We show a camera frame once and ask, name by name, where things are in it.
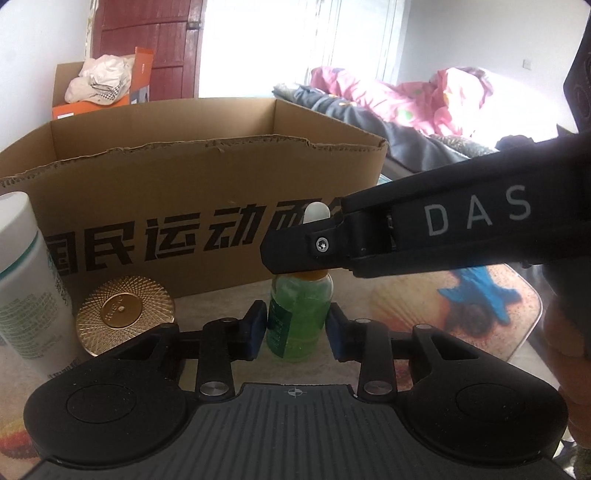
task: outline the pink bedding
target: pink bedding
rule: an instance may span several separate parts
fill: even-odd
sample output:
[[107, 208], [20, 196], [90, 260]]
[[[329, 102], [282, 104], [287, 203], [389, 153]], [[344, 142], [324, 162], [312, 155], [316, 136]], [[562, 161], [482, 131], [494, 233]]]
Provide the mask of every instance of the pink bedding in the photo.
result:
[[312, 70], [312, 87], [370, 109], [387, 122], [413, 127], [423, 134], [469, 137], [478, 125], [480, 109], [492, 95], [485, 72], [478, 69], [440, 70], [430, 82], [398, 86], [355, 77], [334, 67]]

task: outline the brown cardboard box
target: brown cardboard box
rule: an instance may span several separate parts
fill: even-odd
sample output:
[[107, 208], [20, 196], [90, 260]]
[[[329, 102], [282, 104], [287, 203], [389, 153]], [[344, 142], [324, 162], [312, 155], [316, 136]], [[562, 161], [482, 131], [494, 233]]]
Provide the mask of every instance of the brown cardboard box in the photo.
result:
[[126, 93], [120, 100], [111, 105], [97, 105], [92, 102], [65, 103], [64, 96], [66, 95], [66, 90], [72, 79], [78, 77], [84, 62], [75, 61], [73, 63], [58, 64], [56, 67], [56, 78], [53, 84], [53, 108], [51, 109], [51, 117], [57, 120], [80, 113], [103, 110], [105, 108], [148, 102], [150, 99], [150, 76], [154, 62], [154, 51], [148, 48], [136, 47], [135, 54], [127, 55], [126, 57], [135, 57], [134, 67], [131, 71], [129, 93]]
[[386, 147], [282, 100], [168, 100], [29, 133], [0, 153], [0, 194], [29, 194], [75, 306], [130, 274], [178, 297], [268, 278], [265, 231], [375, 185]]

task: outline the human hand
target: human hand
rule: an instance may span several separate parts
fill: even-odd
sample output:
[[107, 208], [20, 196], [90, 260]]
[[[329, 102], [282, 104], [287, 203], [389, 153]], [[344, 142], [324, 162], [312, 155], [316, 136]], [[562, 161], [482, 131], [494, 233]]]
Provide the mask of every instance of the human hand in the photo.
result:
[[591, 448], [591, 361], [584, 356], [583, 335], [565, 317], [558, 300], [550, 304], [543, 323], [548, 367], [560, 383], [569, 409], [569, 430], [578, 445]]

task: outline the white bottle cap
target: white bottle cap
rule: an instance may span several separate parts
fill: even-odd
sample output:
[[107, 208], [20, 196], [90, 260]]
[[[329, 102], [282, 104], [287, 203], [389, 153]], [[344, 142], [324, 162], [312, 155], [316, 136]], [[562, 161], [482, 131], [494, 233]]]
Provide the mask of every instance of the white bottle cap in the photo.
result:
[[304, 212], [304, 223], [330, 218], [330, 209], [322, 202], [312, 202]]
[[24, 192], [0, 196], [0, 274], [27, 250], [38, 232], [29, 195]]

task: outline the gold compact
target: gold compact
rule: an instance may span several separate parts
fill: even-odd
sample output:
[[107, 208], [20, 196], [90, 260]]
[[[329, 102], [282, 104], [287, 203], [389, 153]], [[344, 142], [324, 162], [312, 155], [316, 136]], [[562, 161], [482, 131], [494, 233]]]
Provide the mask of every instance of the gold compact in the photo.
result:
[[76, 332], [91, 355], [100, 355], [161, 323], [174, 321], [174, 302], [162, 285], [122, 277], [97, 288], [76, 316]]

